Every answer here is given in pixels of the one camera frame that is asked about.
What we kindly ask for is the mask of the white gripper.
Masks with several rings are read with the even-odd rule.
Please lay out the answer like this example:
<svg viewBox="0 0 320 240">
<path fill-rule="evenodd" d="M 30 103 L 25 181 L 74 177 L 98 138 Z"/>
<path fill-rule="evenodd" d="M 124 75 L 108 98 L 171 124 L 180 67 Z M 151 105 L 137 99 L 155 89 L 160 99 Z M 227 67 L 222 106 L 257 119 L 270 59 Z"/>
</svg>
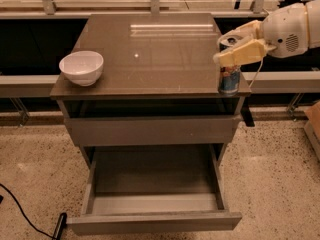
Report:
<svg viewBox="0 0 320 240">
<path fill-rule="evenodd" d="M 261 61 L 267 54 L 262 33 L 266 43 L 272 46 L 268 52 L 272 57 L 287 58 L 305 53 L 309 48 L 305 5 L 296 3 L 280 8 L 263 22 L 253 20 L 222 35 L 217 43 L 233 47 L 216 53 L 214 62 L 220 67 L 233 67 Z"/>
</svg>

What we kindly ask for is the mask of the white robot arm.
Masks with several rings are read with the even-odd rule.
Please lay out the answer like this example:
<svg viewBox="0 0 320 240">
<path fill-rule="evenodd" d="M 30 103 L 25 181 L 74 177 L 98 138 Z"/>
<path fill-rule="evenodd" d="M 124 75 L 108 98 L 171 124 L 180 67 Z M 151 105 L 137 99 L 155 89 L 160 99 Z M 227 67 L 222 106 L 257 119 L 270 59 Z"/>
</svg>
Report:
<svg viewBox="0 0 320 240">
<path fill-rule="evenodd" d="M 220 67 L 261 61 L 266 55 L 287 58 L 320 46 L 320 0 L 295 3 L 253 20 L 222 35 L 217 43 L 239 37 L 235 45 L 216 53 Z"/>
</svg>

